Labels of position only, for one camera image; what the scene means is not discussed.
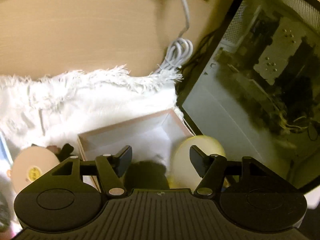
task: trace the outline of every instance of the coiled white cable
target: coiled white cable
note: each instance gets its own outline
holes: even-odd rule
[[[171,42],[167,49],[167,54],[164,58],[164,61],[159,66],[159,68],[155,71],[155,73],[159,73],[161,70],[172,70],[181,68],[181,65],[186,63],[188,59],[191,57],[193,52],[193,45],[190,40],[181,38],[182,35],[189,29],[190,27],[190,12],[187,0],[181,0],[183,10],[186,17],[186,26],[179,33],[178,38]]]

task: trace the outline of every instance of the mesh panel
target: mesh panel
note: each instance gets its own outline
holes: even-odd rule
[[[247,4],[245,0],[242,1],[239,9],[236,12],[236,15],[233,17],[227,31],[223,35],[223,39],[233,43],[234,45],[237,44],[238,40],[243,35],[244,28],[244,10],[246,9]]]
[[[320,13],[304,0],[280,0],[300,15],[315,32],[320,33]]]

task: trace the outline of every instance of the open computer case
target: open computer case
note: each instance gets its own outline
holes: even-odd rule
[[[196,134],[306,193],[320,184],[320,1],[234,0],[179,93]]]

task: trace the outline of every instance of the white fluffy rug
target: white fluffy rug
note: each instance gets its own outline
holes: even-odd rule
[[[182,118],[174,88],[180,78],[165,70],[131,77],[124,66],[72,71],[38,81],[0,76],[0,129],[13,160],[32,143],[44,147],[70,143],[77,151],[77,134],[88,130],[169,108]],[[0,190],[10,198],[8,165],[0,164]],[[13,210],[12,200],[8,202]]]

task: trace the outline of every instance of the yellow round object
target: yellow round object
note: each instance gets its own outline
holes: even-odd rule
[[[175,151],[172,162],[169,178],[169,186],[176,188],[190,188],[192,192],[196,189],[201,181],[201,177],[193,167],[189,151],[192,145],[196,145],[205,154],[219,154],[226,156],[222,145],[214,138],[199,135],[188,138]]]
[[[55,154],[44,147],[32,146],[22,150],[11,169],[13,189],[19,193],[59,163]]]

